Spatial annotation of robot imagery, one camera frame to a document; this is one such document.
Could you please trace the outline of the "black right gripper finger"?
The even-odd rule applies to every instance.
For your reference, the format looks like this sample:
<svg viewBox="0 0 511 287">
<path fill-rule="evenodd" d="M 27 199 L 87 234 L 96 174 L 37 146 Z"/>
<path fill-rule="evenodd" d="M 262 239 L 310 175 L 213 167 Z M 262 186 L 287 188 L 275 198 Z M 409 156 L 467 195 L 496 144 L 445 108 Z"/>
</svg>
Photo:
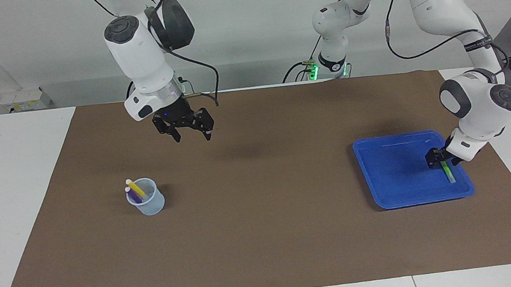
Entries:
<svg viewBox="0 0 511 287">
<path fill-rule="evenodd" d="M 157 118 L 152 118 L 152 122 L 156 128 L 156 130 L 161 134 L 166 134 L 166 135 L 169 135 L 171 136 L 174 141 L 176 141 L 177 143 L 180 142 L 180 140 L 182 140 L 181 138 L 181 135 L 179 134 L 179 132 L 177 131 L 176 127 L 174 124 L 168 124 L 167 122 L 165 122 L 165 120 L 161 117 L 157 117 Z"/>
<path fill-rule="evenodd" d="M 198 130 L 207 141 L 211 140 L 215 121 L 206 108 L 200 108 L 191 116 L 190 128 Z"/>
</svg>

